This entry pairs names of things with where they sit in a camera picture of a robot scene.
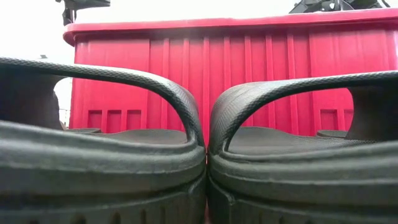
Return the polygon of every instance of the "red bin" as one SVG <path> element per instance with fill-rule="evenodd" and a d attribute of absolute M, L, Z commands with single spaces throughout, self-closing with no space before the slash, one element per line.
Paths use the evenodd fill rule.
<path fill-rule="evenodd" d="M 70 24 L 64 39 L 75 63 L 132 68 L 171 79 L 198 103 L 206 140 L 217 97 L 245 82 L 397 69 L 398 10 L 292 14 L 262 19 Z M 314 135 L 347 130 L 347 90 L 302 93 L 257 111 L 244 125 Z M 122 84 L 73 80 L 72 128 L 182 130 L 155 93 Z"/>

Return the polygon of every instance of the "red container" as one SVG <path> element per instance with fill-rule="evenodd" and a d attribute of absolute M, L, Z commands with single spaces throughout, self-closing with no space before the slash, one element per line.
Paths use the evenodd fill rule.
<path fill-rule="evenodd" d="M 397 69 L 398 10 L 294 14 L 263 19 L 71 24 L 64 39 L 75 62 L 133 68 L 169 78 L 196 98 L 206 140 L 210 111 L 227 88 L 244 83 Z M 245 125 L 314 135 L 347 130 L 347 90 L 302 93 L 260 109 Z M 106 133 L 182 129 L 154 93 L 74 79 L 70 126 Z"/>

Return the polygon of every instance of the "black slide sandal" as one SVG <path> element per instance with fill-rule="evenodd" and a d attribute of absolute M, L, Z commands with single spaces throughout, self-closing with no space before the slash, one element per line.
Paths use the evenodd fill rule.
<path fill-rule="evenodd" d="M 398 72 L 257 82 L 223 93 L 211 114 L 208 205 L 221 223 L 398 223 Z M 239 128 L 260 107 L 349 88 L 345 138 Z"/>
<path fill-rule="evenodd" d="M 204 222 L 204 142 L 187 90 L 123 68 L 0 58 L 0 71 L 146 88 L 175 108 L 186 130 L 82 135 L 0 121 L 0 223 Z"/>

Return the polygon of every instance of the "rubber sole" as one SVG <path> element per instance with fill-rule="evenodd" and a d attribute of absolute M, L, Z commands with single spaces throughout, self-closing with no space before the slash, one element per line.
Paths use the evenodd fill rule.
<path fill-rule="evenodd" d="M 397 207 L 346 207 L 261 201 L 228 192 L 211 178 L 207 191 L 212 224 L 398 223 Z"/>
<path fill-rule="evenodd" d="M 203 224 L 205 181 L 204 172 L 189 184 L 152 195 L 3 198 L 0 202 L 0 223 Z"/>

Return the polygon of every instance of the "slide sandal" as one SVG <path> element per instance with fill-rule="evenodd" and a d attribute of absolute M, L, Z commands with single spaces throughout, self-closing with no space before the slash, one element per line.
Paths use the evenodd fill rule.
<path fill-rule="evenodd" d="M 0 121 L 0 223 L 204 222 L 205 144 L 187 90 L 123 68 L 1 57 L 0 71 L 3 81 L 9 75 L 56 75 L 146 88 L 174 107 L 186 132 L 77 134 Z"/>
<path fill-rule="evenodd" d="M 398 223 L 398 72 L 234 86 L 211 114 L 208 205 L 212 224 Z M 260 107 L 313 90 L 348 88 L 345 138 L 239 128 Z"/>

